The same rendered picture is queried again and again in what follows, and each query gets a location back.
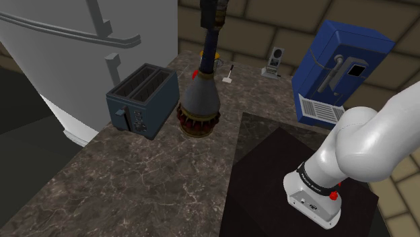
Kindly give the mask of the blue-grey two-slot toaster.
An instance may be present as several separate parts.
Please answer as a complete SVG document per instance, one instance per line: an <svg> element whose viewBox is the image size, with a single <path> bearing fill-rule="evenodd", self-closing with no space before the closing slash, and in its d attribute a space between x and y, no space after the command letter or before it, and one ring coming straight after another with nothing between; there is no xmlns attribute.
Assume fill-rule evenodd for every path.
<svg viewBox="0 0 420 237"><path fill-rule="evenodd" d="M145 63L106 94L111 122L153 140L178 104L175 70Z"/></svg>

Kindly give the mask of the yellow round object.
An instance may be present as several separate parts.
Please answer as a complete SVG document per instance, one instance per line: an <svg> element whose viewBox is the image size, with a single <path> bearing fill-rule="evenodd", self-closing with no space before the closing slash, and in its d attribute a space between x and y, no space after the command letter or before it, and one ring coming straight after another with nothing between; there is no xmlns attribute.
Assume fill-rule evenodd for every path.
<svg viewBox="0 0 420 237"><path fill-rule="evenodd" d="M200 51L200 60L202 59L202 57L203 57L203 50L202 51ZM220 58L220 55L219 55L219 53L215 53L215 61L217 61L218 59Z"/></svg>

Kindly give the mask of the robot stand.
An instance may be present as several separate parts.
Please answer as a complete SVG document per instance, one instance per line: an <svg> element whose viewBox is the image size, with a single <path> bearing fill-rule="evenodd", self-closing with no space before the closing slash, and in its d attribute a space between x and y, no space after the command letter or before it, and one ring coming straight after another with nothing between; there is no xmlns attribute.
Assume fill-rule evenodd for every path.
<svg viewBox="0 0 420 237"><path fill-rule="evenodd" d="M389 237L378 196L355 180L341 183L342 214L330 230L287 202L283 177L313 153L278 128L234 164L219 237Z"/></svg>

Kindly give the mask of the small grey upright device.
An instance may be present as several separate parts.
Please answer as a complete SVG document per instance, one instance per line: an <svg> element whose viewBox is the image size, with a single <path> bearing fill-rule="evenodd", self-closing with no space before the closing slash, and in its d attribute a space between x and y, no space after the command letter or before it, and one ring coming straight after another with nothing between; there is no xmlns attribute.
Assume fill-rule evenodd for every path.
<svg viewBox="0 0 420 237"><path fill-rule="evenodd" d="M278 78L278 70L281 64L284 48L274 46L268 63L261 69L261 75L271 79Z"/></svg>

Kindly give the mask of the blue coffee machine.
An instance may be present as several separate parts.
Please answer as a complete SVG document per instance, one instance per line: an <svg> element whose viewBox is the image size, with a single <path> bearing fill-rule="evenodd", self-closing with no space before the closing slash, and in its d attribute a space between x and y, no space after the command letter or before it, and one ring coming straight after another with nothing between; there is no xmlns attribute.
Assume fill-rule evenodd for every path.
<svg viewBox="0 0 420 237"><path fill-rule="evenodd" d="M343 104L394 46L376 30L324 21L291 80L297 121L332 129Z"/></svg>

